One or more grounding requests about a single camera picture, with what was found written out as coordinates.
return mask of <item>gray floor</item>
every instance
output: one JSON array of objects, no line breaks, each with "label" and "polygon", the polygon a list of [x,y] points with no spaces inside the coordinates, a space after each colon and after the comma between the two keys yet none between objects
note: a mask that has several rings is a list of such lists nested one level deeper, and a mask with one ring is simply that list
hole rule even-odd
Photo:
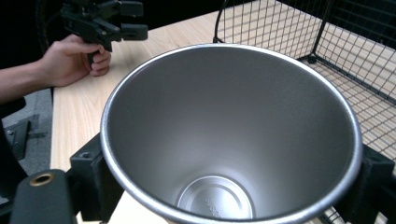
[{"label": "gray floor", "polygon": [[3,119],[5,129],[20,121],[30,120],[26,154],[20,160],[28,175],[50,168],[52,100],[50,90],[25,96],[26,107]]}]

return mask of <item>wooden table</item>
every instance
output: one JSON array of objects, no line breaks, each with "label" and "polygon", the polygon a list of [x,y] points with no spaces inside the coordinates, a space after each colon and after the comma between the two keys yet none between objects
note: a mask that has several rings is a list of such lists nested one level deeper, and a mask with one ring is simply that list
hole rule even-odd
[{"label": "wooden table", "polygon": [[[113,42],[110,71],[54,90],[51,163],[67,171],[69,158],[100,130],[106,101],[116,85],[141,63],[172,49],[211,43],[217,12],[148,32],[145,41]],[[124,193],[110,223],[167,223]]]}]

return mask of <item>finger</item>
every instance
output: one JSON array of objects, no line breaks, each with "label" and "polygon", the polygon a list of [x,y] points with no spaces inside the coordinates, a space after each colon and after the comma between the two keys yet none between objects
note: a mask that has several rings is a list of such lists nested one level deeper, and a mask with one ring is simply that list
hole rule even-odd
[{"label": "finger", "polygon": [[93,53],[100,48],[100,46],[97,44],[86,44],[77,42],[60,42],[56,46],[68,55],[75,53]]},{"label": "finger", "polygon": [[84,43],[84,40],[81,37],[79,37],[78,35],[68,35],[63,41]]},{"label": "finger", "polygon": [[106,60],[103,60],[99,63],[93,63],[92,64],[92,70],[101,70],[104,69],[106,67],[108,67],[108,65],[110,64],[111,59],[108,58]]},{"label": "finger", "polygon": [[100,76],[105,75],[109,69],[110,69],[110,67],[107,66],[100,70],[91,70],[91,75],[93,75],[94,77],[100,77]]},{"label": "finger", "polygon": [[104,53],[97,53],[97,54],[93,55],[93,61],[95,63],[107,61],[108,59],[111,59],[111,53],[108,51],[105,51]]}]

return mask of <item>black wire rack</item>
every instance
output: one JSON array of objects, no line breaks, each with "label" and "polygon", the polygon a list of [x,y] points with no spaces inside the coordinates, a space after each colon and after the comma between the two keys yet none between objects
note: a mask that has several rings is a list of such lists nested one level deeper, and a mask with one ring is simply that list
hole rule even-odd
[{"label": "black wire rack", "polygon": [[[396,161],[395,0],[225,0],[214,42],[269,49],[307,64],[348,99],[363,144]],[[344,223],[334,209],[320,221]],[[387,220],[379,214],[375,223]]]}]

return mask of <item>dark background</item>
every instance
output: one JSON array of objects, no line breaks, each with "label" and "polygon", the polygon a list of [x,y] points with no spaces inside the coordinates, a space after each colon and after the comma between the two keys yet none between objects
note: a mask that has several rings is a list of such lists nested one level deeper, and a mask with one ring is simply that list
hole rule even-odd
[{"label": "dark background", "polygon": [[[59,12],[65,0],[0,0],[0,68],[29,63],[43,55],[35,22],[38,1],[46,3],[44,19],[49,20]],[[144,16],[132,19],[132,23],[146,24],[149,29],[217,11],[223,2],[223,0],[137,1],[143,3]],[[230,0],[229,3],[237,5],[248,1],[251,0]],[[324,12],[323,8],[304,9],[304,5],[308,2],[326,2],[323,0],[280,1],[320,18]],[[395,0],[334,0],[329,22],[396,49],[395,15]],[[54,18],[48,24],[49,43],[68,35],[61,16]]]},{"label": "dark background", "polygon": [[[59,12],[64,0],[45,1],[44,17],[48,20]],[[144,16],[135,20],[149,29],[186,20],[220,9],[222,0],[141,0]],[[35,22],[35,0],[0,1],[0,68],[6,68],[39,59],[43,53],[38,41]],[[64,38],[60,15],[48,24],[49,43]]]}]

